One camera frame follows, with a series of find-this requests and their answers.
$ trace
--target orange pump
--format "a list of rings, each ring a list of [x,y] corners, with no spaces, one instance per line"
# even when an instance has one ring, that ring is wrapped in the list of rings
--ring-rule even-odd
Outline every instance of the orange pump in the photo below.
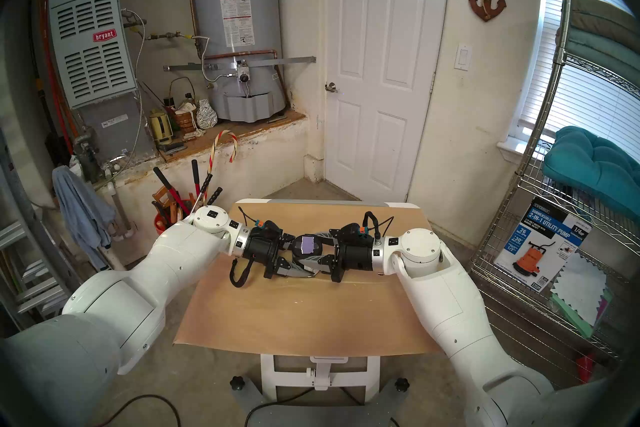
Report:
[[[531,245],[531,247],[527,250],[527,252],[521,259],[513,264],[513,268],[523,275],[532,275],[533,277],[535,277],[538,272],[540,272],[537,263],[540,261],[542,256],[544,256],[547,248],[555,244],[555,241],[551,244],[543,244],[542,246],[533,244],[531,241],[529,242],[529,244]]]

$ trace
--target table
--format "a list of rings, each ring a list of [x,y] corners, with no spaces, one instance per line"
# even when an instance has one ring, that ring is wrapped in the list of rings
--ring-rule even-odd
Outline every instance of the table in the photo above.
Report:
[[[239,205],[248,216],[272,220],[295,236],[360,224],[367,210],[380,222],[394,217],[390,235],[431,228],[422,210],[412,204],[246,199],[229,212],[236,221],[243,221]],[[395,275],[349,270],[340,283],[322,273],[314,278],[266,279],[264,266],[254,264],[245,285],[236,288],[229,281],[231,262],[231,257],[220,255],[202,277],[174,343],[259,353],[263,394],[270,400],[276,399],[277,385],[364,385],[368,402],[380,387],[380,356],[440,351]],[[239,260],[236,276],[245,264]],[[277,372],[274,355],[310,356],[316,368],[306,374]],[[366,356],[367,371],[330,371],[331,363],[344,363],[348,356]]]

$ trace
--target white door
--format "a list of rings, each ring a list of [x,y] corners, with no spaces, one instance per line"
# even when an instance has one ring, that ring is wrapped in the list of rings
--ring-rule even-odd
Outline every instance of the white door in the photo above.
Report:
[[[445,3],[328,0],[325,174],[362,200],[407,197]]]

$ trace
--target window blinds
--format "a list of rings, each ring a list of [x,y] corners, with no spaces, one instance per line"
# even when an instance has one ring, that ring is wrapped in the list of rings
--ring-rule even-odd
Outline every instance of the window blinds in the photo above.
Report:
[[[602,0],[631,13],[622,0]],[[535,124],[545,96],[560,26],[562,0],[546,0],[540,48],[520,119]],[[606,138],[640,161],[640,100],[588,72],[565,66],[547,119],[557,131],[577,125]]]

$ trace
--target purple object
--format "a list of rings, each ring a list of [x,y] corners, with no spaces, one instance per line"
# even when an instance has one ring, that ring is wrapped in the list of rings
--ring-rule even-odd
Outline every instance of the purple object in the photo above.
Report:
[[[308,255],[309,253],[313,253],[314,251],[314,241],[311,236],[302,236],[302,246],[300,246],[300,251],[303,255]]]

